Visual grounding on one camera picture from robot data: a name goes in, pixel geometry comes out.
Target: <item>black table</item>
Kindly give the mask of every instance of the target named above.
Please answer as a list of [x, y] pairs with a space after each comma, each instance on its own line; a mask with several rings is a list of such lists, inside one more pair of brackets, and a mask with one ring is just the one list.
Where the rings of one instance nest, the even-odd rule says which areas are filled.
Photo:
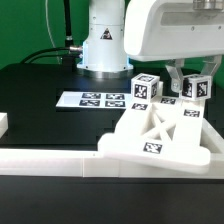
[[[168, 75], [159, 69], [152, 72], [161, 75], [169, 94]], [[0, 146], [96, 150], [100, 136], [114, 130], [123, 111], [57, 111], [56, 102], [65, 90], [128, 93], [130, 78], [100, 82], [58, 65], [7, 66], [0, 72], [0, 112], [8, 113], [9, 130]], [[214, 86], [205, 113], [220, 133], [222, 94]], [[0, 223], [220, 224], [223, 184], [223, 180], [1, 176]]]

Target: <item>green wall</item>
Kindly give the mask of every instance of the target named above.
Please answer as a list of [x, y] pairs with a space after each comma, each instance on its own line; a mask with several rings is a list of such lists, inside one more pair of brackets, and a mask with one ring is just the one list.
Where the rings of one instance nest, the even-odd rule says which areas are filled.
[[[73, 38], [75, 44], [82, 44], [88, 36], [89, 0], [70, 2]], [[0, 69], [20, 62], [35, 51], [52, 47], [45, 20], [45, 0], [1, 0], [0, 9]], [[56, 46], [64, 46], [63, 0], [49, 0], [49, 19]], [[56, 60], [44, 59], [41, 62], [56, 63]], [[133, 64], [146, 68], [164, 67], [163, 61]], [[202, 59], [188, 59], [185, 67], [200, 70], [202, 65]], [[224, 88], [224, 63], [214, 80]]]

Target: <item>printed marker sheet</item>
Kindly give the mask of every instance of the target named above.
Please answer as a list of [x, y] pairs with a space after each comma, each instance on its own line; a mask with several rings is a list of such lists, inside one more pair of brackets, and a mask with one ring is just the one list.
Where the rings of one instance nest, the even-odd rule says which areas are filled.
[[63, 92], [56, 107], [126, 109], [131, 94], [98, 92]]

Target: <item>white platform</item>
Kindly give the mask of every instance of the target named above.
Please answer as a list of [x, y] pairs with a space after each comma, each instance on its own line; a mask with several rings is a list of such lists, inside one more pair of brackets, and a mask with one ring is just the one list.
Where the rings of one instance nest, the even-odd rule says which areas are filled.
[[0, 175], [224, 179], [224, 140], [205, 119], [201, 144], [212, 149], [211, 164], [204, 174], [105, 159], [94, 151], [0, 149]]

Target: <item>white cube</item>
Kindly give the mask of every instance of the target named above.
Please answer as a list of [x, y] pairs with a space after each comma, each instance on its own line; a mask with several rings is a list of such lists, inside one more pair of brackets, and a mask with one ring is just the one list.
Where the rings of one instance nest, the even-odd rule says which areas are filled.
[[132, 98], [136, 101], [150, 102], [154, 98], [159, 89], [160, 77], [148, 74], [139, 74], [134, 77], [132, 82], [131, 94]]
[[183, 90], [180, 98], [190, 101], [211, 98], [212, 77], [203, 75], [188, 75], [184, 77]]

